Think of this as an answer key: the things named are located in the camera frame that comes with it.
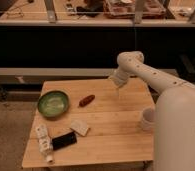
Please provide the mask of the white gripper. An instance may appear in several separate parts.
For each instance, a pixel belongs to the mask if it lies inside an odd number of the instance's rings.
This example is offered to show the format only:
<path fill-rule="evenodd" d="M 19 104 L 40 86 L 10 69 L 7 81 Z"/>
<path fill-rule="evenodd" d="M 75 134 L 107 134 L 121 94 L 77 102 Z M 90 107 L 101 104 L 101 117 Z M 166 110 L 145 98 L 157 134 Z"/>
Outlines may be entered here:
<path fill-rule="evenodd" d="M 129 75 L 122 69 L 116 69 L 110 76 L 109 79 L 118 87 L 123 87 L 129 79 Z"/>

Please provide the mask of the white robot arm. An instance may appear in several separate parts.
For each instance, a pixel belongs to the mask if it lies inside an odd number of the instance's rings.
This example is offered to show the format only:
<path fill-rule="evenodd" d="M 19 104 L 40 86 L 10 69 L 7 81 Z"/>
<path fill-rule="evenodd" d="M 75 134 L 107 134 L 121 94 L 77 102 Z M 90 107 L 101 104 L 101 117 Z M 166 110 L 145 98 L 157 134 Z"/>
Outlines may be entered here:
<path fill-rule="evenodd" d="M 111 75 L 117 87 L 135 75 L 154 89 L 153 171 L 195 171 L 195 85 L 144 63 L 140 51 L 122 52 Z"/>

